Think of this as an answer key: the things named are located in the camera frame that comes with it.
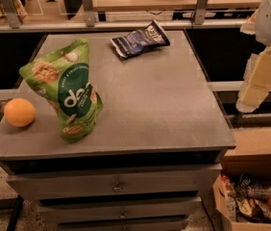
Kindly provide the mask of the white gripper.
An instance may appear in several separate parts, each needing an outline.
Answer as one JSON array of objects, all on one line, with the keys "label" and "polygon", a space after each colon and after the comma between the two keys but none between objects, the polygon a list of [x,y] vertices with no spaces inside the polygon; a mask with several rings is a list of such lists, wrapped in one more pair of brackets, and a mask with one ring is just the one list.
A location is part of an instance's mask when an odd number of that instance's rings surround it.
[{"label": "white gripper", "polygon": [[258,42],[267,46],[258,55],[251,55],[244,72],[235,106],[247,114],[256,110],[271,91],[271,0],[262,0],[240,31],[254,35]]}]

